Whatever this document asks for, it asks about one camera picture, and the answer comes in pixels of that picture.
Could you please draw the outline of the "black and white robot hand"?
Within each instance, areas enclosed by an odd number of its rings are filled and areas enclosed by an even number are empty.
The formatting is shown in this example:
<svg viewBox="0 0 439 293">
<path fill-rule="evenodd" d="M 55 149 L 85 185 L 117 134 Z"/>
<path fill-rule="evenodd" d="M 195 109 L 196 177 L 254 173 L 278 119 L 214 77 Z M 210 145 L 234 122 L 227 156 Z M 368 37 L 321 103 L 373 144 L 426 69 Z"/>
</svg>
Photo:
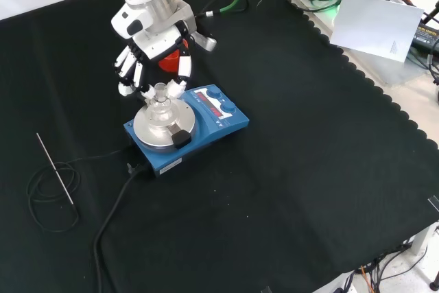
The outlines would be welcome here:
<svg viewBox="0 0 439 293">
<path fill-rule="evenodd" d="M 164 32 L 155 34 L 151 38 L 145 32 L 138 33 L 113 63 L 119 80 L 119 94 L 126 97 L 133 93 L 141 93 L 152 97 L 149 92 L 150 86 L 143 83 L 146 66 L 160 62 L 178 51 L 178 76 L 170 81 L 170 95 L 180 97 L 191 76 L 191 55 L 185 45 L 188 36 L 189 27 L 183 20 L 179 20 Z"/>
</svg>

